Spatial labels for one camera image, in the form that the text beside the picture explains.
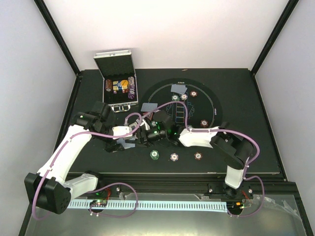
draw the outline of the black corner post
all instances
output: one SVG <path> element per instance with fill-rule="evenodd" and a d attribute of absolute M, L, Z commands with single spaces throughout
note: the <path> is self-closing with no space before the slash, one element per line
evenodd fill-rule
<path fill-rule="evenodd" d="M 259 68 L 261 67 L 262 63 L 264 62 L 265 58 L 267 57 L 272 45 L 274 45 L 276 39 L 278 38 L 282 28 L 286 24 L 286 21 L 289 19 L 292 11 L 294 10 L 295 6 L 297 5 L 299 0 L 289 0 L 289 2 L 286 4 L 280 18 L 278 19 L 278 22 L 276 23 L 274 29 L 272 30 L 265 46 L 263 47 L 257 61 L 255 62 L 255 65 L 253 66 L 251 70 L 252 75 L 256 75 Z"/>
<path fill-rule="evenodd" d="M 65 43 L 53 17 L 51 16 L 44 0 L 34 0 L 34 2 L 36 3 L 40 13 L 43 15 L 48 27 L 50 28 L 51 32 L 53 33 L 55 39 L 57 40 L 61 50 L 63 51 L 63 54 L 65 55 L 65 57 L 67 58 L 70 66 L 72 67 L 72 70 L 74 72 L 75 75 L 79 75 L 80 70 L 77 66 L 77 64 L 74 61 L 74 58 L 71 55 L 71 52 L 69 51 L 67 44 Z"/>

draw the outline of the black frame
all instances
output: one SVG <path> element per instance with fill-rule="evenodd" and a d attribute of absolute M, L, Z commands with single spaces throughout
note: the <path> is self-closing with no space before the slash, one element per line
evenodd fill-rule
<path fill-rule="evenodd" d="M 264 45 L 259 57 L 257 58 L 252 70 L 251 70 L 251 74 L 252 74 L 252 78 L 255 81 L 255 85 L 256 85 L 256 89 L 260 98 L 260 102 L 264 111 L 264 114 L 266 116 L 266 119 L 269 121 L 268 117 L 267 117 L 267 113 L 263 104 L 263 101 L 261 99 L 260 93 L 259 93 L 259 89 L 258 89 L 258 85 L 256 82 L 256 78 L 255 75 L 257 74 L 259 68 L 261 67 L 261 65 L 263 64 L 265 58 L 267 57 L 270 49 L 272 48 L 273 44 L 275 43 L 276 39 L 278 38 L 282 28 L 284 27 L 284 25 L 286 24 L 288 18 L 290 17 L 291 13 L 293 12 L 294 8 L 296 7 L 297 3 L 299 0 L 289 0 L 286 7 L 284 8 L 280 18 L 278 19 L 273 31 L 271 32 L 266 44 Z M 62 139 L 64 138 L 68 125 L 69 125 L 69 120 L 70 120 L 70 116 L 73 110 L 73 105 L 76 99 L 76 95 L 77 92 L 79 90 L 80 84 L 81 84 L 81 80 L 82 80 L 82 72 L 79 70 L 73 56 L 71 55 L 70 50 L 68 49 L 67 44 L 65 43 L 60 31 L 58 30 L 57 25 L 54 22 L 54 19 L 52 18 L 44 0 L 34 0 L 34 2 L 36 3 L 39 11 L 41 12 L 43 18 L 45 19 L 48 27 L 50 28 L 51 32 L 53 33 L 56 41 L 58 42 L 61 50 L 63 51 L 66 59 L 68 60 L 73 72 L 76 75 L 76 80 L 75 80 L 75 84 L 71 93 L 71 97 L 66 109 L 66 113 L 62 122 L 62 126 L 58 135 L 58 139 L 56 142 L 56 146 L 55 149 L 58 147 L 58 145 L 61 143 Z M 271 129 L 270 124 L 268 124 L 269 126 L 269 132 L 270 135 L 273 138 L 273 143 L 276 145 L 276 141 L 274 139 L 274 135 Z M 278 194 L 278 195 L 293 195 L 298 209 L 299 209 L 299 213 L 301 215 L 302 221 L 303 221 L 303 225 L 305 228 L 305 231 L 307 233 L 307 235 L 313 235 L 310 223 L 308 221 L 300 194 L 298 192 L 297 186 L 294 182 L 287 182 L 286 181 L 286 174 L 284 171 L 284 167 L 282 164 L 282 161 L 280 159 L 280 154 L 279 152 L 277 153 L 278 157 L 279 157 L 279 163 L 280 163 L 280 169 L 283 175 L 283 178 L 279 178 L 279 177 L 273 177 L 270 175 L 261 175 L 263 182 L 264 182 L 264 186 L 265 186 L 265 192 L 266 194 Z M 151 193 L 191 193 L 189 191 L 190 188 L 187 187 L 189 186 L 189 184 L 193 184 L 194 188 L 193 188 L 193 192 L 194 193 L 207 193 L 208 192 L 208 186 L 210 183 L 212 182 L 216 182 L 216 183 L 220 183 L 220 182 L 224 182 L 223 178 L 218 178 L 218 177 L 214 177 L 214 178 L 209 178 L 209 177 L 195 177 L 195 178 L 187 178 L 187 177 L 173 177 L 173 176 L 154 176 L 152 175 L 151 177 L 142 177 L 141 175 L 132 175 L 132 176 L 121 176 L 121 175 L 105 175 L 106 179 L 108 180 L 108 183 L 113 183 L 113 182 L 117 182 L 117 180 L 119 181 L 123 181 L 126 183 L 131 184 L 136 190 L 140 190 L 140 192 L 151 192 Z M 78 174 L 69 174 L 67 176 L 68 179 L 72 179 L 78 177 Z M 261 193 L 261 187 L 260 187 L 260 183 L 257 181 L 249 181 L 249 183 L 252 185 L 252 189 L 255 193 Z M 32 206 L 31 204 L 29 204 L 29 207 L 27 209 L 24 221 L 22 223 L 21 229 L 20 229 L 20 236 L 25 235 L 26 230 L 27 230 L 27 226 L 28 223 L 30 221 L 31 218 L 31 214 L 32 214 Z"/>

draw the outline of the white wall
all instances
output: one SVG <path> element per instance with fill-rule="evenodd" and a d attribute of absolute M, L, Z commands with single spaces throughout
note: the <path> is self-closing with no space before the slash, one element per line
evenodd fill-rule
<path fill-rule="evenodd" d="M 24 178 L 52 154 L 74 73 L 32 0 L 0 1 L 0 231 L 17 235 Z"/>
<path fill-rule="evenodd" d="M 315 1 L 299 1 L 257 79 L 290 181 L 315 232 Z"/>
<path fill-rule="evenodd" d="M 136 68 L 252 68 L 288 0 L 45 0 L 81 70 L 132 48 Z"/>

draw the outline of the black table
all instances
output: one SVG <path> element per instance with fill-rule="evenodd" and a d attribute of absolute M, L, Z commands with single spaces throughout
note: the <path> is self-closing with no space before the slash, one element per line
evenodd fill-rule
<path fill-rule="evenodd" d="M 85 70 L 79 87 L 72 116 L 89 111 L 95 101 L 102 100 L 102 77 L 98 70 Z M 208 87 L 220 101 L 222 121 L 229 121 L 240 131 L 254 138 L 261 148 L 259 158 L 251 164 L 248 173 L 279 174 L 280 158 L 275 146 L 267 116 L 260 99 L 255 78 L 247 69 L 137 69 L 139 106 L 130 112 L 139 112 L 144 94 L 154 84 L 170 78 L 192 79 Z M 128 113 L 117 114 L 117 123 L 123 124 Z M 150 158 L 151 150 L 159 151 L 160 158 Z M 194 159 L 203 153 L 200 161 Z M 179 160 L 170 161 L 170 154 L 177 153 Z M 70 173 L 91 170 L 108 174 L 199 174 L 226 173 L 226 164 L 213 149 L 205 147 L 178 148 L 166 143 L 153 147 L 136 147 L 122 152 L 107 153 L 100 140 L 90 141 L 81 151 Z"/>

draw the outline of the gray wall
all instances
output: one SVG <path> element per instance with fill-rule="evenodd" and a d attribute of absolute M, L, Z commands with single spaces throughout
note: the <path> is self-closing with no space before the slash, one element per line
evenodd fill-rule
<path fill-rule="evenodd" d="M 52 154 L 74 73 L 32 0 L 0 1 L 0 229 L 17 235 L 24 178 Z"/>
<path fill-rule="evenodd" d="M 315 1 L 301 0 L 257 74 L 290 181 L 315 231 Z"/>

